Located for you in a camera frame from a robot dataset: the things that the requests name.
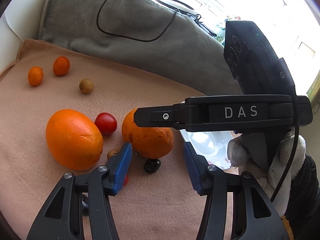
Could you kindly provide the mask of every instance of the white wall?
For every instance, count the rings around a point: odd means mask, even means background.
[[[5,18],[14,32],[23,40],[36,39],[44,0],[12,0],[5,10]],[[16,58],[21,40],[0,18],[0,72]]]

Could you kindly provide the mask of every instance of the fabric surface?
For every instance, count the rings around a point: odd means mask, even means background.
[[[39,39],[158,74],[206,95],[242,94],[223,47],[189,17],[178,13],[156,41],[133,41],[99,31],[96,17],[103,1],[49,0]],[[150,40],[172,16],[172,10],[151,0],[108,0],[99,23],[107,32]]]
[[[71,62],[69,73],[62,77],[52,72],[59,56]],[[44,79],[38,87],[31,87],[27,74],[36,65],[43,68]],[[43,41],[26,40],[12,66],[0,75],[0,210],[22,240],[51,190],[69,171],[53,159],[46,145],[45,127],[54,112],[71,108],[91,120],[100,112],[116,117],[118,128],[104,137],[95,168],[106,163],[109,150],[122,146],[121,124],[130,110],[202,95],[166,78]],[[79,90],[84,78],[94,83],[90,95]],[[161,158],[159,171],[147,174],[145,159],[133,155],[128,185],[110,197],[120,239],[196,239],[205,198],[192,189],[182,157],[183,140],[178,131],[173,133],[173,150]],[[231,231],[231,199],[229,194],[226,239]],[[86,240],[91,239],[87,217],[84,231]]]

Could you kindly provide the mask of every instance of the orange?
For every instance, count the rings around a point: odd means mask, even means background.
[[[122,123],[122,138],[132,148],[149,159],[167,155],[173,147],[173,133],[170,128],[138,127],[133,121],[136,109],[129,112]]]
[[[75,110],[54,113],[47,123],[45,137],[52,156],[68,169],[85,171],[100,159],[103,138],[99,129]]]
[[[43,79],[43,70],[40,67],[32,67],[28,72],[28,82],[31,86],[36,87],[41,84]]]
[[[56,76],[63,76],[68,73],[70,68],[70,61],[67,57],[58,57],[53,63],[53,72]]]

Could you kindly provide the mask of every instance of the gray cushion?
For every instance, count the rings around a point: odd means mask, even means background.
[[[242,94],[223,58],[223,47],[189,17],[177,13],[156,41],[133,41],[98,30],[96,16],[103,1],[49,0],[40,39],[158,74],[206,95]],[[99,23],[107,32],[150,40],[173,13],[151,0],[108,0]]]

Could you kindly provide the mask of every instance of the white plate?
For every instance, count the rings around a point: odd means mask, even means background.
[[[222,170],[231,167],[227,156],[228,143],[232,139],[229,131],[221,132],[187,132],[180,130],[185,142],[191,142],[198,155],[207,159]]]

